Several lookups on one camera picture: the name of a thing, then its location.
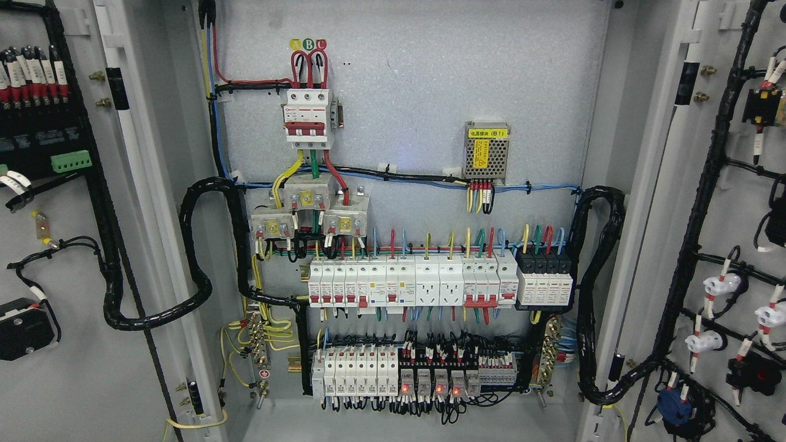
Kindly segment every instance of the circuit breaker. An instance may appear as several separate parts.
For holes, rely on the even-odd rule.
[[[293,149],[331,149],[330,89],[291,89],[284,105],[284,130]]]

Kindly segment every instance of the white plastic housing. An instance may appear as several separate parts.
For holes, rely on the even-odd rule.
[[[737,290],[741,282],[740,276],[734,273],[727,273],[723,281],[713,276],[704,280],[704,291],[714,297],[725,296]]]
[[[717,350],[723,347],[724,341],[720,334],[712,330],[699,333],[699,336],[694,334],[685,339],[688,345],[688,350],[691,353],[704,353],[710,350]]]
[[[775,304],[775,308],[764,306],[755,311],[758,323],[765,327],[779,327],[786,324],[786,304]]]

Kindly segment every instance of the miniature circuit breaker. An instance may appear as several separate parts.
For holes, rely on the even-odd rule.
[[[350,235],[365,237],[368,226],[369,197],[352,196],[349,205],[336,202],[325,211],[325,233],[327,235]]]
[[[331,149],[330,89],[290,89],[284,105],[284,130],[293,149]]]
[[[251,215],[251,222],[257,239],[292,239],[295,236],[295,220],[287,208],[257,208]]]
[[[336,190],[336,180],[330,174],[322,174],[319,178],[294,175],[278,190],[278,195],[290,211],[327,210],[333,204]]]
[[[465,179],[500,179],[508,171],[510,125],[468,121],[465,132]]]

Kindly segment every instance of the wire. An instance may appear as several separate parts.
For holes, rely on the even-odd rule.
[[[330,173],[334,177],[336,177],[336,181],[339,182],[339,186],[341,187],[341,190],[343,191],[343,205],[349,205],[349,202],[350,202],[349,187],[347,186],[347,183],[343,180],[343,178],[341,178],[341,175],[336,170],[336,167],[333,166],[333,163],[330,160],[330,151],[329,150],[323,150],[322,151],[322,155],[325,156],[325,165],[328,167],[328,170],[330,170]]]
[[[276,201],[276,208],[283,208],[284,203],[281,202],[281,195],[278,194],[278,189],[281,188],[281,184],[284,182],[285,179],[291,177],[292,175],[297,172],[300,165],[303,163],[303,151],[301,149],[297,150],[297,159],[292,166],[281,173],[281,175],[273,181],[273,199]]]

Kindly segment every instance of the black wire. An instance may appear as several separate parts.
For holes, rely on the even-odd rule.
[[[27,192],[22,193],[21,195],[16,195],[15,197],[8,200],[6,207],[11,211],[11,213],[14,213],[33,201],[33,197],[35,195],[40,195],[41,193],[52,190],[58,186],[62,186],[66,182],[73,181],[80,176],[82,176],[82,174],[80,172],[76,172],[68,175],[58,176],[57,178],[44,182],[43,184],[37,184],[35,187],[31,187]]]

